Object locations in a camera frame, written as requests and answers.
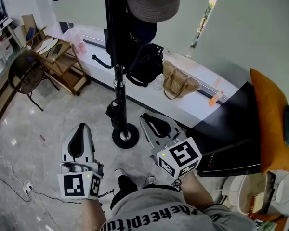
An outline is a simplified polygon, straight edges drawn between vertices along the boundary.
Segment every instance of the small box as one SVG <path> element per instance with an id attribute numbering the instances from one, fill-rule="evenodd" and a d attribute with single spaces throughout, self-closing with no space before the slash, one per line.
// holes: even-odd
<path id="1" fill-rule="evenodd" d="M 62 198 L 98 199 L 102 177 L 94 171 L 58 174 Z"/>
<path id="2" fill-rule="evenodd" d="M 197 168 L 202 155 L 192 137 L 157 153 L 158 166 L 179 178 Z"/>

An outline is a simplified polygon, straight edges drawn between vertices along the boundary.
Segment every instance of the plastic bag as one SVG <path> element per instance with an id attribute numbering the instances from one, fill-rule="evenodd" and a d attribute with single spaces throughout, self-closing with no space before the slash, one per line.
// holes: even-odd
<path id="1" fill-rule="evenodd" d="M 72 28 L 67 30 L 63 34 L 63 40 L 73 43 L 77 54 L 86 53 L 86 47 L 84 41 L 82 40 L 80 28 Z"/>

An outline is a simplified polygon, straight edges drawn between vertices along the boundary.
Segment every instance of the window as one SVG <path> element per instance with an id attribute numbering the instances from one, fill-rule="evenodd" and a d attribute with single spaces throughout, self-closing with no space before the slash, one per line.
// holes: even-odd
<path id="1" fill-rule="evenodd" d="M 80 24 L 73 24 L 73 23 L 67 23 L 67 22 L 60 22 L 60 27 L 62 30 L 62 33 L 65 33 L 68 29 L 75 28 L 79 30 L 81 33 L 83 41 L 86 43 L 106 48 L 106 41 L 105 38 L 107 38 L 107 30 L 98 28 L 95 26 L 86 26 L 86 25 L 80 25 Z"/>

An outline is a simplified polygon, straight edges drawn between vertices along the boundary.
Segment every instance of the gray t-shirt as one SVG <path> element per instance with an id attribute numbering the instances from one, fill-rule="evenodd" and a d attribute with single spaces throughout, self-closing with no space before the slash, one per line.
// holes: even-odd
<path id="1" fill-rule="evenodd" d="M 181 192 L 167 189 L 140 189 L 121 199 L 112 209 L 101 231 L 254 231 L 254 222 L 212 205 L 201 212 L 188 205 Z"/>

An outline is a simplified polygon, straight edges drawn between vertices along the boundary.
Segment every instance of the electrical outlet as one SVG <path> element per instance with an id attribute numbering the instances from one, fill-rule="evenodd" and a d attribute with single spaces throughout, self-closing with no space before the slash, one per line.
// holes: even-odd
<path id="1" fill-rule="evenodd" d="M 25 181 L 24 186 L 25 186 L 24 192 L 26 192 L 26 190 L 28 192 L 30 192 L 31 191 L 30 187 L 33 188 L 33 183 L 31 181 L 27 180 L 27 181 Z"/>

